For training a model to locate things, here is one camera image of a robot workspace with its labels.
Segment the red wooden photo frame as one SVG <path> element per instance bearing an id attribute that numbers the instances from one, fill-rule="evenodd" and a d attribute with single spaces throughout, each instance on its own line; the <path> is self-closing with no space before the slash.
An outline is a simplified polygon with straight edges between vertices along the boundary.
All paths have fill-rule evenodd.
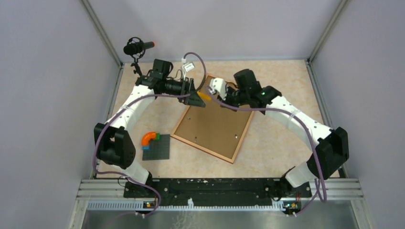
<path id="1" fill-rule="evenodd" d="M 210 100 L 204 102 L 205 107 L 185 108 L 171 137 L 233 164 L 254 114 L 231 111 Z"/>

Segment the yellow handled screwdriver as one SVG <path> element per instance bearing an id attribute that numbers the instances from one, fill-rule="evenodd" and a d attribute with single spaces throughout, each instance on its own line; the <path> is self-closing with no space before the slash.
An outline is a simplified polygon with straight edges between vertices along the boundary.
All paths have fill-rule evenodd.
<path id="1" fill-rule="evenodd" d="M 209 95 L 205 94 L 205 93 L 197 92 L 197 94 L 198 94 L 199 97 L 200 97 L 201 99 L 203 99 L 203 100 L 207 100 L 207 101 L 210 101 L 210 100 L 211 100 L 211 97 L 210 97 Z"/>

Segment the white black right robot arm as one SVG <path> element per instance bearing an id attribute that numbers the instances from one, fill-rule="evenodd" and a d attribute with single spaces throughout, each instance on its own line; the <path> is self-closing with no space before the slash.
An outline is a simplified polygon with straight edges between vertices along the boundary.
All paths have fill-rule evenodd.
<path id="1" fill-rule="evenodd" d="M 312 155 L 300 165 L 289 170 L 280 183 L 280 191 L 287 197 L 294 196 L 299 186 L 318 178 L 331 177 L 348 159 L 348 133 L 342 127 L 333 129 L 321 124 L 290 103 L 272 86 L 262 87 L 250 69 L 234 74 L 236 88 L 224 79 L 211 80 L 210 87 L 218 93 L 217 99 L 228 107 L 239 110 L 248 108 L 269 116 L 298 136 L 312 150 Z"/>

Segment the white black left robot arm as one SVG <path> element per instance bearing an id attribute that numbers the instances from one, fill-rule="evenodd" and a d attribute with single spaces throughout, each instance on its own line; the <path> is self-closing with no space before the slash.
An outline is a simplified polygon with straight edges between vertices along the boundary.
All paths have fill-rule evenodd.
<path id="1" fill-rule="evenodd" d="M 158 97 L 177 98 L 185 105 L 205 107 L 204 101 L 197 93 L 199 88 L 194 86 L 192 78 L 186 76 L 187 72 L 194 68 L 194 63 L 183 58 L 181 77 L 175 80 L 169 77 L 173 64 L 155 59 L 152 69 L 139 76 L 129 97 L 118 111 L 105 123 L 96 124 L 92 165 L 96 167 L 97 161 L 100 160 L 115 167 L 115 174 L 135 183 L 135 191 L 141 197 L 150 196 L 153 184 L 148 181 L 149 171 L 135 160 L 136 149 L 129 134 L 130 130 Z"/>

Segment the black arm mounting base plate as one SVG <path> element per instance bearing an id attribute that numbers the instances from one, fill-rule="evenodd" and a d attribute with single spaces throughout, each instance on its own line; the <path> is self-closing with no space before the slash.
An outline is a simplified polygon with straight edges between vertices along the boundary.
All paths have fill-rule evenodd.
<path id="1" fill-rule="evenodd" d="M 310 198 L 309 183 L 292 188 L 278 178 L 160 178 L 146 187 L 127 182 L 125 198 L 150 198 L 162 207 L 185 206 L 189 199 L 197 207 L 270 206 L 282 198 Z"/>

